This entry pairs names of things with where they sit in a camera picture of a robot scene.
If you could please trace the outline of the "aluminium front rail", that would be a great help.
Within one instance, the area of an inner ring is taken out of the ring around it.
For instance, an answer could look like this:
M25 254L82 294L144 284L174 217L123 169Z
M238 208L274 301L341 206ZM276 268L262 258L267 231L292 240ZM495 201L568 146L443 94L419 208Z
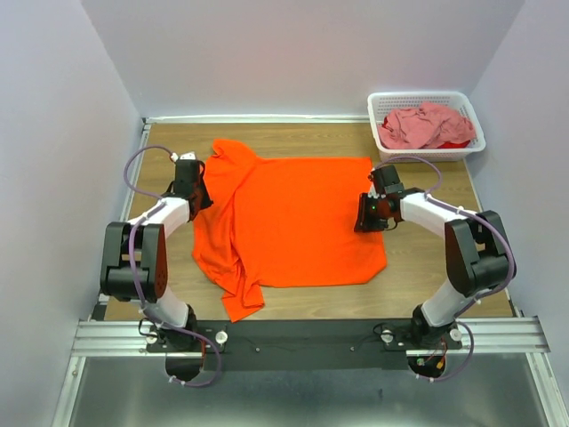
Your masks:
M73 357L156 356L136 321L81 321L72 344ZM549 344L537 318L465 318L459 326L462 347L455 354L548 353ZM469 344L467 331L474 336Z

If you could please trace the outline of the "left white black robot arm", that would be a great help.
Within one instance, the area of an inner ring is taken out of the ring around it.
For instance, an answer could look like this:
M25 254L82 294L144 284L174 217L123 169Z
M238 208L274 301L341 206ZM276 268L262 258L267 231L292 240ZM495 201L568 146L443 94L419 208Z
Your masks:
M205 165L193 152L174 160L174 177L165 193L141 215L111 222L101 259L100 290L120 302L139 305L152 324L156 345L178 351L200 350L196 314L169 286L167 239L192 222L212 200L204 182Z

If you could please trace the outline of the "orange t shirt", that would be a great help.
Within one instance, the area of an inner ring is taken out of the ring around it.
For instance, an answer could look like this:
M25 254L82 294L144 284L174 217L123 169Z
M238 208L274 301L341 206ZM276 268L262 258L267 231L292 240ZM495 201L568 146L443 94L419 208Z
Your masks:
M352 286L388 265L381 233L356 232L368 157L258 156L218 139L205 162L212 206L193 221L193 257L232 322L265 306L263 287Z

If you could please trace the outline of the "red t shirt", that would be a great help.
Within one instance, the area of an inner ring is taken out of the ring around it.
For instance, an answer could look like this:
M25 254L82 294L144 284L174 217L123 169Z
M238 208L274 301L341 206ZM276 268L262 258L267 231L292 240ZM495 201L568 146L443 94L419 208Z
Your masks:
M442 145L438 146L437 149L465 149L469 146L470 141L464 141L460 143L453 143L453 142L445 142Z

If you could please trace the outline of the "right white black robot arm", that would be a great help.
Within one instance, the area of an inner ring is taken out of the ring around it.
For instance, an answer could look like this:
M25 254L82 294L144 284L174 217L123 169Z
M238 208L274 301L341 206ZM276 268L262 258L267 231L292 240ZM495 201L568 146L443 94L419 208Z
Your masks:
M411 222L444 241L445 282L414 309L407 333L415 346L427 349L450 332L462 313L515 277L517 265L501 217L450 205L430 190L407 189L393 165L374 167L368 179L371 187L359 196L354 231L386 231L390 222Z

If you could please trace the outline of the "pink t shirt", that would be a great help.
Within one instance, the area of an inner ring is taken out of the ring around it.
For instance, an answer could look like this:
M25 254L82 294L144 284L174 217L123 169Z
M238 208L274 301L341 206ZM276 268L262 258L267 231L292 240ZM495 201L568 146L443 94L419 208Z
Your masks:
M472 122L459 111L433 102L419 107L393 109L378 125L381 145L386 149L437 149L449 141L476 139Z

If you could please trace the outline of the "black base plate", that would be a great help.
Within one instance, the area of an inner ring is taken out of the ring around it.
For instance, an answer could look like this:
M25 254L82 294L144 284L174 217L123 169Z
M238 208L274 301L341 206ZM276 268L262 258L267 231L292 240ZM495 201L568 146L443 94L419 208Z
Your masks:
M167 374L205 380L239 371L412 369L438 378L450 350L462 347L455 324L421 338L409 318L202 320L197 335L149 324L139 333L148 353L163 354Z

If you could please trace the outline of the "white plastic basket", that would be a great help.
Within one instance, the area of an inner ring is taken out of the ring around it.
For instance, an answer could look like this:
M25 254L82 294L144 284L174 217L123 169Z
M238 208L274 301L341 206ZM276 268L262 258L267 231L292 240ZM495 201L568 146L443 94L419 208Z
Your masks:
M468 118L475 127L477 137L465 149L418 149L399 150L386 149L381 145L378 125L393 109L409 109L419 107L423 102L433 102L459 111ZM425 158L430 162L460 161L469 154L485 149L483 129L477 119L477 114L468 97L460 92L393 92L372 93L368 96L368 112L376 145L383 161L397 156L415 156Z

